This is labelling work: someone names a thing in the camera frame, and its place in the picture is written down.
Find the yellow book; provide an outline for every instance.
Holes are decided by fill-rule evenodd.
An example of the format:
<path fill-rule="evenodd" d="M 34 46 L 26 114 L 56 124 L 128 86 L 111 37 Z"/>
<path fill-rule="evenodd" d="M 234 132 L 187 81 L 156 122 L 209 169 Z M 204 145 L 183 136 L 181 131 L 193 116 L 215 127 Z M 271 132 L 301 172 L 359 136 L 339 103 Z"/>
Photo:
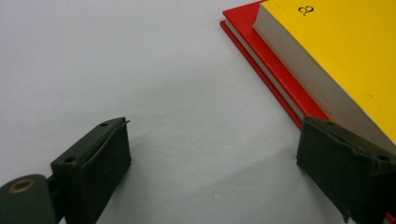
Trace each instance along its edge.
<path fill-rule="evenodd" d="M 269 0 L 254 29 L 333 121 L 396 153 L 395 0 Z"/>

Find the stack of books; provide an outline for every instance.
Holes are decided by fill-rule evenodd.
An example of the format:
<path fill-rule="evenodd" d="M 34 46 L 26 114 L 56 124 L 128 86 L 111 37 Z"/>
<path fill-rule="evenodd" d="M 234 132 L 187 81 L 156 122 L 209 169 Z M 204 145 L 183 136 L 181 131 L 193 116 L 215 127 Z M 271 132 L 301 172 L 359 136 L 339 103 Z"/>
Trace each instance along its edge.
<path fill-rule="evenodd" d="M 268 0 L 223 30 L 298 127 L 330 119 L 396 154 L 396 1 Z"/>

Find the tabletop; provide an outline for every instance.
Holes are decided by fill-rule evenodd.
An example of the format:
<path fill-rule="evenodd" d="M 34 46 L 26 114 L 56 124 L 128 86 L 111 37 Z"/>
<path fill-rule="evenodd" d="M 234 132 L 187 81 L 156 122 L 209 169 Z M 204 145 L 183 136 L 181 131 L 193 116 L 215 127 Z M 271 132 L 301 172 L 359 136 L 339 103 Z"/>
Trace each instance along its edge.
<path fill-rule="evenodd" d="M 0 184 L 50 176 L 94 126 L 126 117 L 133 163 L 98 223 L 344 223 L 219 27 L 247 3 L 2 1 Z"/>

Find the black plastic part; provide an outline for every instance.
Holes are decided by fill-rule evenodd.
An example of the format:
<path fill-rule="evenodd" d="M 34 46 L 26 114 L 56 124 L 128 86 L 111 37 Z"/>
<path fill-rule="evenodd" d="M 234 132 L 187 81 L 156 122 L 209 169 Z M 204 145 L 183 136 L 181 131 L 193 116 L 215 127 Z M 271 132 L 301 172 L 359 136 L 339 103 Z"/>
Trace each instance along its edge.
<path fill-rule="evenodd" d="M 47 179 L 26 175 L 0 188 L 0 223 L 55 224 Z"/>
<path fill-rule="evenodd" d="M 322 119 L 305 118 L 297 164 L 342 213 L 360 224 L 380 224 L 391 206 L 396 157 Z"/>
<path fill-rule="evenodd" d="M 95 223 L 131 164 L 125 118 L 96 126 L 52 162 L 70 224 Z"/>

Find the red book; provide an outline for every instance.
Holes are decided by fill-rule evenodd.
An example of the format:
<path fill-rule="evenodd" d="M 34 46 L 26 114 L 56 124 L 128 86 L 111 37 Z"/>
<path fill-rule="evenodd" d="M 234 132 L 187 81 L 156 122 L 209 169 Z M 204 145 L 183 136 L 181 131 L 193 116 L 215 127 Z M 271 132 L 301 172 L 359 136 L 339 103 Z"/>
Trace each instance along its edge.
<path fill-rule="evenodd" d="M 220 26 L 245 56 L 268 89 L 301 128 L 304 116 L 328 119 L 294 76 L 253 30 L 260 2 L 223 11 Z"/>

